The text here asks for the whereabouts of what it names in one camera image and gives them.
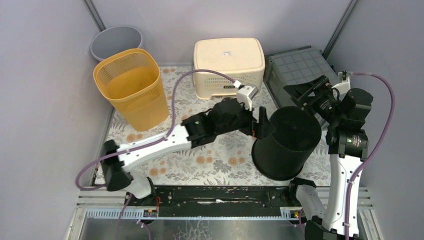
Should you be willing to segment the grey plastic storage bin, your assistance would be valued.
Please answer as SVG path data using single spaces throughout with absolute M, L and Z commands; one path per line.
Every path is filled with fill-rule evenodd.
M 284 90 L 285 86 L 311 82 L 321 75 L 328 77 L 332 85 L 339 82 L 337 74 L 315 47 L 305 46 L 265 55 L 263 81 L 278 109 L 295 105 Z

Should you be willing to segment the black round plastic bin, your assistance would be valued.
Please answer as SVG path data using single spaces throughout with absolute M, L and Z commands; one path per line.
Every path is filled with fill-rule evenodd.
M 269 119 L 275 131 L 257 139 L 252 161 L 261 174 L 276 181 L 296 177 L 321 140 L 322 129 L 315 116 L 296 106 L 276 110 Z

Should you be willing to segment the cream perforated plastic basket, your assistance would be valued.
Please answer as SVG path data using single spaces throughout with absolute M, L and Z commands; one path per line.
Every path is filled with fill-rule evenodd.
M 222 73 L 243 85 L 262 87 L 265 55 L 258 39 L 229 37 L 199 40 L 194 45 L 194 69 Z M 193 74 L 195 94 L 199 99 L 233 96 L 237 88 L 228 79 L 209 72 Z

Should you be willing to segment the yellow bin with black liner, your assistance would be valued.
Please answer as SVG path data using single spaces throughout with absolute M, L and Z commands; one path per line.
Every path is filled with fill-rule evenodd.
M 132 48 L 101 61 L 94 82 L 116 111 L 139 132 L 163 121 L 169 113 L 161 71 L 144 49 Z

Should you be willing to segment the grey round plastic bin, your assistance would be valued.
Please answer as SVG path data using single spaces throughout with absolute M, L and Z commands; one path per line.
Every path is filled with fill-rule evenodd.
M 99 62 L 129 49 L 142 49 L 142 33 L 127 25 L 113 26 L 98 33 L 91 41 L 91 55 Z

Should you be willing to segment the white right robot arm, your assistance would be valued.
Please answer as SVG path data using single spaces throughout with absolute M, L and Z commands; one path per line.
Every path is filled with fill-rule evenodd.
M 330 156 L 330 188 L 327 204 L 318 197 L 311 180 L 295 177 L 289 184 L 287 201 L 301 205 L 300 218 L 306 218 L 307 240 L 357 240 L 358 180 L 360 166 L 366 161 L 369 140 L 363 130 L 372 108 L 373 96 L 351 88 L 343 76 L 332 86 L 322 75 L 313 81 L 287 85 L 284 90 L 301 110 L 320 115 L 327 123 L 326 144 Z

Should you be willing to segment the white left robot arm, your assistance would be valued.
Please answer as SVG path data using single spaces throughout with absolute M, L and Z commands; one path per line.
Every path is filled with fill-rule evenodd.
M 217 136 L 233 131 L 259 140 L 272 134 L 275 128 L 265 107 L 261 106 L 258 118 L 254 118 L 252 109 L 227 97 L 212 108 L 184 119 L 169 133 L 121 145 L 108 140 L 103 144 L 100 161 L 106 190 L 125 190 L 142 205 L 148 206 L 155 200 L 153 184 L 148 177 L 133 173 L 133 168 L 170 153 L 210 144 Z

